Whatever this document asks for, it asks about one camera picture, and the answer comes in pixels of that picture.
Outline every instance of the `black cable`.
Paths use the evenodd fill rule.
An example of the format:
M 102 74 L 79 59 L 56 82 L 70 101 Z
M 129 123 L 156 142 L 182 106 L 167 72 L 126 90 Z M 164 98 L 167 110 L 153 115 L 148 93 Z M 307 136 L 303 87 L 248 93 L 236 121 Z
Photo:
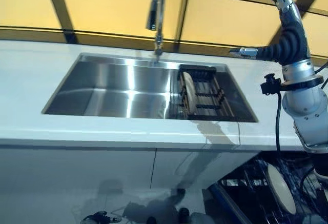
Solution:
M 279 140 L 279 121 L 280 121 L 280 111 L 281 111 L 280 92 L 278 92 L 277 95 L 278 95 L 278 108 L 277 108 L 277 116 L 276 116 L 276 146 L 277 146 L 278 156 L 280 157 L 280 140 Z
M 322 86 L 321 86 L 321 89 L 323 89 L 326 85 L 327 85 L 327 83 L 328 83 L 328 78 L 324 81 L 324 83 L 322 84 Z
M 315 74 L 319 73 L 321 70 L 323 70 L 324 68 L 326 68 L 328 66 L 328 62 L 326 62 L 324 65 L 322 65 L 318 70 L 314 71 Z
M 303 186 L 304 186 L 304 181 L 305 179 L 308 177 L 308 175 L 314 170 L 314 167 L 311 167 L 302 177 L 301 179 L 301 184 L 300 184 L 300 189 L 301 189 L 301 192 L 302 192 L 302 195 L 304 196 L 305 193 L 304 193 L 304 190 L 303 190 Z
M 308 177 L 308 175 L 309 175 L 313 170 L 314 170 L 314 167 L 311 167 L 311 168 L 310 168 L 310 169 L 309 169 L 309 170 L 303 175 L 299 187 L 300 187 L 301 194 L 302 194 L 304 200 L 307 202 L 307 205 L 308 205 L 309 207 L 311 207 L 311 208 L 312 208 L 317 214 L 319 214 L 320 211 L 316 208 L 315 205 L 313 206 L 313 205 L 311 204 L 311 201 L 309 200 L 309 197 L 310 197 L 310 196 L 307 196 L 306 193 L 304 192 L 304 181 L 305 181 L 305 179 Z

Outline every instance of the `kitchen sink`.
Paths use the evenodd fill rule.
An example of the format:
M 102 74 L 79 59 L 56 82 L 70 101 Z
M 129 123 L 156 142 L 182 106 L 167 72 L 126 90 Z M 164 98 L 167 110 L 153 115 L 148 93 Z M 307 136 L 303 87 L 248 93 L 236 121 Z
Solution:
M 82 53 L 49 99 L 43 113 L 186 119 L 178 81 L 181 64 L 185 63 Z M 231 119 L 255 122 L 255 115 L 228 67 L 224 64 L 213 67 L 235 114 Z

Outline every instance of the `sink dish rack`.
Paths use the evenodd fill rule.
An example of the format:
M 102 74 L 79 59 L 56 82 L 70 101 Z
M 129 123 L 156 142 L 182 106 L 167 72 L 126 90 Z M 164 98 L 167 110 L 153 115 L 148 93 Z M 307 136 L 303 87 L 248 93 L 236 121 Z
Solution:
M 183 73 L 190 74 L 196 96 L 196 111 L 190 112 L 186 80 Z M 190 120 L 227 120 L 236 121 L 234 112 L 220 87 L 216 69 L 207 66 L 181 65 L 178 74 L 183 116 Z

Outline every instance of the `dish rack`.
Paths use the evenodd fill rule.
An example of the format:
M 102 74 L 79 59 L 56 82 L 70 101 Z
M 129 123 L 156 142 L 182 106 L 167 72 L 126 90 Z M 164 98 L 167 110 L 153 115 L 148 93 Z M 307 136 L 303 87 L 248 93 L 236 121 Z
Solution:
M 295 215 L 285 211 L 273 194 L 267 178 L 268 162 L 278 169 L 289 186 L 296 205 Z M 300 188 L 311 167 L 308 157 L 276 159 L 259 155 L 220 180 L 216 188 L 224 192 L 226 201 L 238 206 L 234 208 L 236 216 L 247 216 L 248 220 L 240 223 L 294 224 L 313 214 L 326 220 L 328 205 L 313 172 L 305 177 L 303 189 Z
M 196 96 L 196 111 L 190 112 L 186 81 L 183 73 L 190 74 Z M 181 65 L 178 74 L 181 89 L 181 104 L 185 119 L 190 120 L 227 120 L 235 121 L 235 115 L 221 89 L 217 78 L 216 68 L 196 65 Z

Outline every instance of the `yellow wall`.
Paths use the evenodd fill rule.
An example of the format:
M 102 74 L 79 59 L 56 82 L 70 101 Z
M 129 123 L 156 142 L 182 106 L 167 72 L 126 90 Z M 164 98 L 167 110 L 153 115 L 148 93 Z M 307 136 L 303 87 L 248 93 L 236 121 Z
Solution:
M 65 0 L 75 30 L 153 37 L 146 29 L 150 0 Z M 174 39 L 181 0 L 166 0 L 163 34 Z
M 0 26 L 61 28 L 51 0 L 0 0 Z
M 182 40 L 265 45 L 279 25 L 273 6 L 238 0 L 189 0 Z
M 145 29 L 150 0 L 65 0 L 75 30 L 153 37 Z M 181 0 L 166 0 L 163 34 L 175 39 Z M 328 11 L 328 0 L 313 8 Z M 0 26 L 60 29 L 51 0 L 0 0 Z M 189 0 L 182 40 L 225 45 L 268 44 L 280 26 L 274 6 L 238 0 Z M 328 56 L 328 17 L 307 13 L 313 54 Z

